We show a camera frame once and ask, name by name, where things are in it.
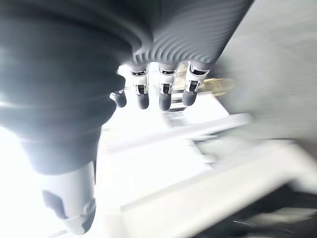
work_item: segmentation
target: robotic arm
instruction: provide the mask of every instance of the robotic arm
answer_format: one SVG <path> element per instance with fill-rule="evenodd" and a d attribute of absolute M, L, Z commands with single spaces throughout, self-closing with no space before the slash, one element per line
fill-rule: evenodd
<path fill-rule="evenodd" d="M 133 65 L 138 104 L 146 109 L 148 64 L 159 62 L 159 106 L 165 111 L 177 68 L 189 60 L 183 102 L 192 105 L 252 2 L 0 3 L 0 125 L 20 138 L 42 178 L 46 206 L 72 233 L 84 234 L 93 222 L 101 126 L 116 104 L 126 104 L 118 67 Z"/>

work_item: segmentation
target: ribbed rubber cover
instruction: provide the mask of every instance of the ribbed rubber cover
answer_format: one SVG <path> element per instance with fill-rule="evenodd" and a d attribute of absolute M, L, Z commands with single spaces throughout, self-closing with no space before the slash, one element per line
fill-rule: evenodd
<path fill-rule="evenodd" d="M 131 64 L 184 60 L 212 64 L 222 53 L 253 0 L 149 1 L 154 6 L 158 5 L 157 15 L 149 15 L 149 3 L 133 1 L 134 5 L 138 2 L 147 8 L 140 14 L 152 24 L 154 42 L 151 48 L 135 54 Z"/>

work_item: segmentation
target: white surface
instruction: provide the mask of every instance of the white surface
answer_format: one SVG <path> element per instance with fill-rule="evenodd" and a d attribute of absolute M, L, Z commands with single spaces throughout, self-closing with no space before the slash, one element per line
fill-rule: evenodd
<path fill-rule="evenodd" d="M 295 144 L 268 142 L 216 170 L 197 175 L 105 214 L 111 238 L 185 238 L 242 209 L 317 165 Z"/>
<path fill-rule="evenodd" d="M 193 106 L 183 112 L 188 123 L 204 123 L 226 118 L 229 113 L 210 92 L 199 93 Z"/>
<path fill-rule="evenodd" d="M 17 138 L 0 128 L 1 233 L 9 238 L 43 238 L 64 229 L 42 200 L 42 193 Z"/>
<path fill-rule="evenodd" d="M 111 156 L 113 197 L 118 205 L 127 204 L 208 169 L 195 146 L 186 140 L 168 140 L 152 146 Z"/>
<path fill-rule="evenodd" d="M 212 120 L 204 123 L 191 124 L 178 128 L 171 128 L 169 131 L 145 135 L 134 140 L 123 140 L 120 143 L 110 143 L 107 145 L 108 152 L 112 155 L 127 153 L 135 149 L 144 149 L 157 143 L 166 144 L 164 148 L 171 148 L 172 144 L 167 140 L 190 139 L 202 134 L 216 133 L 238 126 L 247 125 L 252 121 L 248 114 L 229 115 L 226 118 Z"/>

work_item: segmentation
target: blurry object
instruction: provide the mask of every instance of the blurry object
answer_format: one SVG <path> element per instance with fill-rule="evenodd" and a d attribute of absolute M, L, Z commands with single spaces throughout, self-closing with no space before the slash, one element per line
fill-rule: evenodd
<path fill-rule="evenodd" d="M 222 96 L 233 89 L 235 81 L 230 78 L 208 78 L 204 80 L 198 93 L 211 92 L 214 96 Z"/>
<path fill-rule="evenodd" d="M 177 92 L 177 91 L 183 92 L 187 68 L 188 68 L 188 61 L 182 62 L 182 64 L 178 68 L 176 80 L 175 80 L 175 85 L 174 85 L 174 92 Z"/>
<path fill-rule="evenodd" d="M 206 156 L 206 161 L 210 156 L 217 158 L 216 161 L 212 161 L 213 167 L 221 166 L 237 155 L 244 156 L 244 153 L 248 153 L 249 149 L 257 143 L 234 136 L 221 136 L 217 133 L 205 137 L 204 140 L 197 141 L 197 139 L 199 138 L 195 137 L 193 140 L 198 150 Z"/>
<path fill-rule="evenodd" d="M 317 207 L 315 209 L 285 207 L 271 213 L 260 213 L 248 219 L 247 223 L 253 226 L 272 226 L 281 223 L 291 224 L 307 220 L 315 213 L 317 213 Z"/>
<path fill-rule="evenodd" d="M 246 229 L 250 227 L 248 218 L 258 213 L 271 213 L 283 207 L 304 208 L 298 203 L 301 201 L 298 195 L 303 197 L 303 193 L 267 194 L 306 174 L 317 177 L 317 163 L 300 147 L 286 140 L 263 141 L 233 155 L 218 168 L 121 205 L 116 214 L 118 222 L 109 229 L 114 238 L 118 237 L 115 234 L 119 227 L 128 231 L 129 238 L 208 237 L 208 234 L 230 238 L 231 233 L 245 237 L 250 231 Z M 310 208 L 316 205 L 311 202 Z"/>

